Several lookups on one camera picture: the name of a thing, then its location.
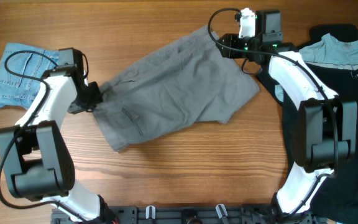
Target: light blue garment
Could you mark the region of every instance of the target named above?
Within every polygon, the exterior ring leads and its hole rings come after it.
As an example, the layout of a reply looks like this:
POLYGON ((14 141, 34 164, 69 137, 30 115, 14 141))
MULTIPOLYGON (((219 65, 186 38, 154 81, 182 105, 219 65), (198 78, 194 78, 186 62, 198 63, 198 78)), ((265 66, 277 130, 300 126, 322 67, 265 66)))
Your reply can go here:
MULTIPOLYGON (((44 50, 38 47, 18 43, 6 44, 0 61, 0 108, 3 106, 22 106, 28 109, 37 96, 40 83, 28 78, 21 78, 6 71, 5 59, 20 50, 33 50, 45 54, 58 63, 57 50, 44 50)), ((36 54, 24 53, 9 59, 8 67, 13 71, 32 77, 41 77, 44 71, 54 67, 53 63, 36 54)))
POLYGON ((305 62, 330 64, 331 68, 333 65, 358 65, 358 40, 345 43, 326 34, 320 42, 302 48, 299 53, 305 62))

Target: black cloth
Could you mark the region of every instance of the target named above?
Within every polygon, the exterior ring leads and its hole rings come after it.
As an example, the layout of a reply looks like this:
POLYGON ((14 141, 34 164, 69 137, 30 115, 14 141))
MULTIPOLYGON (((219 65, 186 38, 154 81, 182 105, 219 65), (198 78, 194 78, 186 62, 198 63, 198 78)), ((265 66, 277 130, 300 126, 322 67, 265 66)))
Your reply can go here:
MULTIPOLYGON (((352 42, 358 40, 358 30, 348 24, 316 26, 310 30, 311 40, 301 47, 311 45, 321 40, 321 36, 330 33, 339 41, 352 42)), ((311 211, 321 217, 327 217, 337 222, 358 223, 358 70, 339 70, 308 65, 316 76, 328 87, 337 91, 339 96, 356 100, 357 102, 357 134, 356 153, 354 157, 341 164, 335 179, 326 179, 311 201, 311 211)), ((275 97, 274 86, 278 84, 270 78, 267 70, 258 76, 259 81, 275 97)), ((284 91, 283 106, 283 137, 288 157, 288 167, 291 170, 293 158, 291 154, 291 137, 297 119, 297 110, 287 93, 284 91)))

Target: shirt pocket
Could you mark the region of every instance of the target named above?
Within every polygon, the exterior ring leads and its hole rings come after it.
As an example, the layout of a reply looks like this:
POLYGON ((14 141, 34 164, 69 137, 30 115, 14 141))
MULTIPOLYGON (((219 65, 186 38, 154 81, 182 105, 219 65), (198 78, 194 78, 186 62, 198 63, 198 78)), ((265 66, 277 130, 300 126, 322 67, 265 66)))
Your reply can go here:
MULTIPOLYGON (((13 54, 15 51, 5 51, 2 55, 1 61, 0 61, 0 83, 7 84, 10 86, 14 86, 16 88, 20 87, 20 84, 22 82, 22 77, 18 77, 16 75, 10 74, 5 69, 5 60, 13 54)), ((30 61, 32 57, 32 53, 22 53, 12 56, 8 63, 7 67, 16 73, 24 74, 25 68, 30 61)))

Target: wire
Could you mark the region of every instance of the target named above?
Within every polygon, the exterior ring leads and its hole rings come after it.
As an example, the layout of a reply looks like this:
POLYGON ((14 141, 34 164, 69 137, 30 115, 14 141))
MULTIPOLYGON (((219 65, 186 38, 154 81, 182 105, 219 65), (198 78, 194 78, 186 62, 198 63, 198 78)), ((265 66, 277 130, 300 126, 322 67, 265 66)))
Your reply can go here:
POLYGON ((262 68, 259 69, 259 71, 257 73, 248 73, 246 71, 244 71, 244 65, 246 65, 246 62, 248 61, 248 59, 244 59, 244 62, 241 65, 241 71, 244 72, 247 75, 259 75, 260 73, 262 73, 262 68))
POLYGON ((28 209, 28 208, 36 208, 36 207, 39 207, 39 206, 42 206, 42 205, 47 205, 47 204, 54 204, 56 205, 57 207, 61 207, 62 209, 66 210, 68 213, 70 213, 71 215, 73 215, 74 217, 77 217, 78 219, 80 219, 81 221, 83 222, 86 222, 86 220, 81 217, 79 214, 76 214, 75 212, 73 212, 71 209, 69 209, 68 207, 64 206, 64 205, 60 205, 60 202, 56 202, 56 201, 47 201, 47 202, 41 202, 41 203, 35 203, 35 204, 32 204, 32 205, 24 205, 24 206, 21 206, 21 205, 13 205, 11 203, 9 203, 3 196, 2 194, 2 190, 1 190, 1 174, 2 174, 2 169, 4 167, 4 164, 5 164, 5 161, 6 161, 6 158, 9 154, 9 152, 11 151, 12 149, 12 146, 13 144, 16 142, 17 138, 19 138, 22 133, 25 131, 26 127, 28 127, 28 125, 34 120, 34 118, 36 118, 37 116, 37 113, 38 111, 41 109, 42 105, 45 103, 46 99, 48 98, 48 95, 50 93, 50 86, 47 82, 45 82, 42 78, 36 78, 36 77, 30 77, 30 76, 27 76, 27 75, 22 75, 22 74, 19 74, 19 73, 16 73, 16 72, 13 72, 12 70, 9 69, 7 63, 9 61, 9 59, 11 59, 13 56, 17 55, 17 54, 23 54, 23 53, 32 53, 32 54, 37 54, 37 55, 40 55, 42 57, 45 57, 46 59, 50 60, 55 66, 57 66, 57 63, 54 62, 52 59, 50 59, 49 57, 47 57, 46 55, 44 54, 41 54, 39 52, 35 52, 35 51, 32 51, 32 50, 21 50, 21 51, 18 51, 18 52, 14 52, 13 54, 10 54, 10 56, 8 56, 8 58, 6 58, 5 60, 5 69, 11 73, 12 75, 15 75, 15 76, 18 76, 18 77, 22 77, 22 78, 29 78, 31 80, 36 80, 38 82, 41 82, 45 85, 45 94, 43 95, 40 103, 37 105, 37 107, 35 108, 34 112, 30 115, 29 119, 23 124, 23 126, 15 133, 15 135, 13 136, 13 138, 11 139, 11 141, 9 142, 9 144, 7 145, 7 148, 5 149, 4 151, 4 154, 2 155, 1 157, 1 160, 0 160, 0 201, 10 207, 10 208, 15 208, 15 209, 28 209))
POLYGON ((88 65, 88 59, 86 58, 86 55, 85 55, 84 53, 82 53, 82 56, 84 56, 85 62, 86 62, 86 73, 85 73, 85 75, 84 75, 84 79, 85 79, 85 78, 88 77, 88 74, 89 74, 89 72, 90 72, 90 67, 89 67, 89 65, 88 65))
POLYGON ((314 192, 314 190, 316 189, 318 183, 320 182, 322 177, 329 177, 329 178, 335 178, 337 176, 337 170, 338 170, 338 164, 339 164, 339 158, 338 158, 338 130, 337 130, 337 125, 336 125, 336 119, 335 119, 335 114, 334 114, 334 110, 333 107, 331 105, 331 102, 328 100, 327 95, 325 94, 323 87, 319 85, 319 83, 316 81, 316 79, 314 79, 314 77, 312 76, 312 74, 302 65, 299 64, 298 61, 295 61, 291 58, 288 58, 284 55, 280 55, 280 54, 275 54, 275 53, 270 53, 270 52, 262 52, 262 51, 254 51, 254 50, 243 50, 243 49, 235 49, 233 47, 228 47, 224 44, 221 44, 218 42, 218 40, 216 40, 211 32, 211 23, 213 18, 219 14, 220 12, 223 11, 236 11, 236 12, 241 12, 239 9, 236 8, 223 8, 220 9, 216 12, 214 12, 212 14, 212 16, 209 18, 208 21, 208 34, 211 37, 211 39, 213 40, 213 42, 215 42, 218 46, 222 47, 222 48, 226 48, 229 50, 233 50, 235 52, 245 52, 245 53, 251 53, 251 54, 262 54, 262 55, 269 55, 269 56, 276 56, 276 57, 280 57, 282 59, 285 59, 293 64, 295 64, 296 66, 298 66, 300 69, 302 69, 311 79, 311 81, 313 82, 313 84, 316 86, 317 90, 320 92, 320 94, 323 96, 325 102, 326 102, 326 106, 328 108, 329 111, 329 115, 331 117, 331 124, 333 126, 333 131, 334 131, 334 172, 332 174, 321 174, 317 177, 316 182, 313 184, 312 186, 312 190, 309 191, 309 193, 306 195, 306 197, 301 201, 301 203, 294 209, 294 211, 292 211, 289 215, 287 215, 286 217, 284 217, 285 219, 290 218, 291 216, 293 216, 297 211, 299 211, 299 209, 309 200, 309 198, 311 197, 312 193, 314 192))

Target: black cable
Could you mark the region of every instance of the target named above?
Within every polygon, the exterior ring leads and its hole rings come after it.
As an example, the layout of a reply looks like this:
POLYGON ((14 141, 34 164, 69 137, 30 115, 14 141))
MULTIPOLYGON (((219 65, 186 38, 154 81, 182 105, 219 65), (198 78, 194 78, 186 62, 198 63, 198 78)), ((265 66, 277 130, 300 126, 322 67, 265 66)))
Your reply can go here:
POLYGON ((90 72, 90 67, 89 67, 89 65, 88 65, 88 59, 86 58, 86 55, 85 55, 84 53, 82 53, 82 56, 84 56, 85 62, 86 62, 86 73, 85 73, 85 75, 84 75, 84 79, 85 79, 86 77, 88 77, 88 74, 89 74, 89 72, 90 72))
POLYGON ((27 75, 22 75, 16 72, 13 72, 12 70, 9 69, 9 67, 7 66, 7 63, 9 61, 9 59, 11 59, 13 56, 17 55, 17 54, 22 54, 22 53, 32 53, 32 54, 37 54, 40 55, 42 57, 45 57, 46 59, 50 60, 55 66, 57 66, 56 62, 54 62, 52 59, 50 59, 49 57, 47 57, 44 54, 35 52, 35 51, 31 51, 31 50, 21 50, 18 52, 14 52, 13 54, 11 54, 10 56, 8 56, 8 58, 6 58, 5 60, 5 69, 6 71, 8 71, 9 73, 11 73, 12 75, 18 76, 18 77, 22 77, 22 78, 29 78, 31 80, 36 80, 38 82, 41 82, 45 85, 45 94, 42 97, 40 103, 37 105, 37 107, 35 108, 34 112, 30 115, 30 118, 23 124, 23 126, 15 133, 14 137, 11 139, 11 141, 9 142, 9 144, 7 145, 7 148, 5 149, 4 154, 1 157, 0 160, 0 201, 10 207, 10 208, 15 208, 15 209, 28 209, 28 208, 36 208, 42 205, 48 205, 48 204, 54 204, 57 207, 61 207, 62 209, 66 210, 68 213, 70 213, 71 215, 78 217, 78 219, 80 219, 83 222, 86 222, 86 220, 79 216, 79 214, 76 214, 75 212, 73 212, 71 209, 69 209, 68 207, 64 206, 64 205, 60 205, 60 202, 55 202, 55 201, 48 201, 48 202, 41 202, 41 203, 35 203, 33 205, 25 205, 25 206, 21 206, 21 205, 13 205, 11 203, 9 203, 3 196, 2 194, 2 190, 1 190, 1 174, 2 174, 2 168, 4 167, 6 158, 9 154, 9 151, 11 151, 13 144, 16 142, 17 138, 19 138, 22 133, 25 131, 26 127, 28 127, 28 125, 34 120, 34 118, 37 116, 38 111, 41 109, 42 105, 45 103, 45 100, 48 98, 48 95, 50 93, 50 87, 49 84, 47 82, 45 82, 42 78, 36 78, 36 77, 30 77, 27 75))
POLYGON ((309 198, 311 197, 311 194, 314 192, 314 190, 316 189, 318 183, 320 182, 320 179, 322 177, 329 177, 329 178, 334 178, 337 176, 337 170, 338 170, 338 164, 339 164, 339 158, 338 158, 338 133, 337 133, 337 125, 336 125, 336 119, 335 119, 335 113, 333 110, 333 107, 331 105, 331 102, 329 101, 327 95, 325 94, 323 87, 321 87, 319 85, 319 83, 316 81, 316 79, 314 79, 314 77, 311 75, 311 73, 302 65, 299 64, 298 61, 295 61, 291 58, 288 58, 284 55, 280 55, 280 54, 275 54, 275 53, 270 53, 270 52, 262 52, 262 51, 254 51, 254 50, 243 50, 243 49, 235 49, 232 47, 228 47, 224 44, 219 43, 212 35, 211 32, 211 23, 213 18, 219 14, 220 12, 223 11, 236 11, 236 12, 241 12, 239 9, 236 8, 224 8, 224 9, 220 9, 216 12, 214 12, 214 14, 212 14, 211 18, 209 18, 208 21, 208 34, 211 37, 211 39, 220 47, 224 47, 226 49, 229 50, 233 50, 235 52, 245 52, 245 53, 251 53, 251 54, 262 54, 262 55, 269 55, 269 56, 276 56, 276 57, 280 57, 282 59, 285 59, 293 64, 295 64, 296 66, 298 66, 299 68, 301 68, 311 79, 311 81, 313 82, 313 84, 316 86, 317 90, 321 93, 321 95, 323 96, 325 102, 326 102, 326 106, 328 108, 329 111, 329 115, 331 117, 331 123, 333 126, 333 131, 334 131, 334 172, 332 174, 321 174, 317 177, 316 182, 313 184, 312 189, 307 195, 306 197, 301 201, 301 203, 296 207, 296 209, 294 209, 294 211, 291 212, 291 214, 287 215, 285 217, 285 219, 290 218, 291 216, 293 216, 297 211, 299 211, 299 209, 309 200, 309 198))
POLYGON ((244 71, 244 66, 246 65, 247 61, 248 61, 248 59, 244 59, 242 65, 241 65, 241 71, 244 72, 244 74, 247 74, 247 75, 259 75, 262 72, 262 68, 259 69, 259 71, 257 73, 248 73, 248 72, 244 71))

